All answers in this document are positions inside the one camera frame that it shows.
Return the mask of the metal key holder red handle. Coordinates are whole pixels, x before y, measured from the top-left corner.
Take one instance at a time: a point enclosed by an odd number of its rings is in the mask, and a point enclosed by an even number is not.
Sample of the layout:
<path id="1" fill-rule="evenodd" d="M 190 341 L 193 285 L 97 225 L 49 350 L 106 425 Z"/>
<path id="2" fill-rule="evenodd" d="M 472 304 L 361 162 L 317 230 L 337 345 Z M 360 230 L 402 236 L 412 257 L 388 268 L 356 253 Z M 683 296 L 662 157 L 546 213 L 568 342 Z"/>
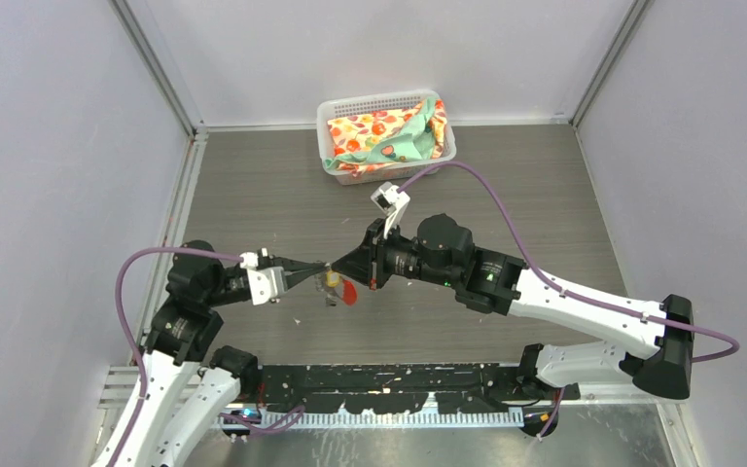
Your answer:
<path id="1" fill-rule="evenodd" d="M 316 290 L 323 295 L 326 307 L 336 307 L 339 305 L 353 306 L 357 303 L 358 293 L 354 283 L 340 274 L 338 271 L 333 270 L 330 264 L 327 264 L 328 268 L 318 275 L 315 275 L 315 287 Z M 328 270 L 338 272 L 341 276 L 341 284 L 332 289 L 325 285 L 325 275 Z"/>

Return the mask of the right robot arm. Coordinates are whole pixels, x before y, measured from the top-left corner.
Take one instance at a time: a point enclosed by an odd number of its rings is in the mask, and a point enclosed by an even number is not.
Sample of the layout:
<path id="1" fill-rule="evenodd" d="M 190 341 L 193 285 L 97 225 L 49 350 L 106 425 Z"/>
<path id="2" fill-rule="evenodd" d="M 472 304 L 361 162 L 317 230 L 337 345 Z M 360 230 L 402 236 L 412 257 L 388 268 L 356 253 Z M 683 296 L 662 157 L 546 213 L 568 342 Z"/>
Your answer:
<path id="1" fill-rule="evenodd" d="M 477 246 L 471 230 L 445 214 L 424 219 L 413 238 L 376 219 L 361 244 L 332 268 L 372 290 L 393 276 L 444 286 L 470 310 L 540 319 L 594 338 L 527 345 L 516 386 L 529 399 L 572 384 L 619 382 L 665 399 L 691 395 L 693 307 L 683 297 L 639 301 L 549 276 L 520 258 Z"/>

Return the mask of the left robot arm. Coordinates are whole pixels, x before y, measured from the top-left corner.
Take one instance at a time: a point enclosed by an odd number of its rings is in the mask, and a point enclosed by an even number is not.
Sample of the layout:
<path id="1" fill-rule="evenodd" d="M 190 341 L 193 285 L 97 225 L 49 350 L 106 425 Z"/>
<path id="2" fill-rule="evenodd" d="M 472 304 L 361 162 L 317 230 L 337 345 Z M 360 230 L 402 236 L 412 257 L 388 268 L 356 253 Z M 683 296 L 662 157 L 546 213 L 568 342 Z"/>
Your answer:
<path id="1" fill-rule="evenodd" d="M 132 264 L 168 254 L 166 300 L 137 344 L 125 318 L 122 291 Z M 290 289 L 328 269 L 274 256 L 265 248 L 240 255 L 217 253 L 192 240 L 179 247 L 151 247 L 129 257 L 115 285 L 117 314 L 133 350 L 138 379 L 96 466 L 182 466 L 226 406 L 251 401 L 260 387 L 255 355 L 223 346 L 202 364 L 224 320 L 217 307 L 275 303 Z"/>

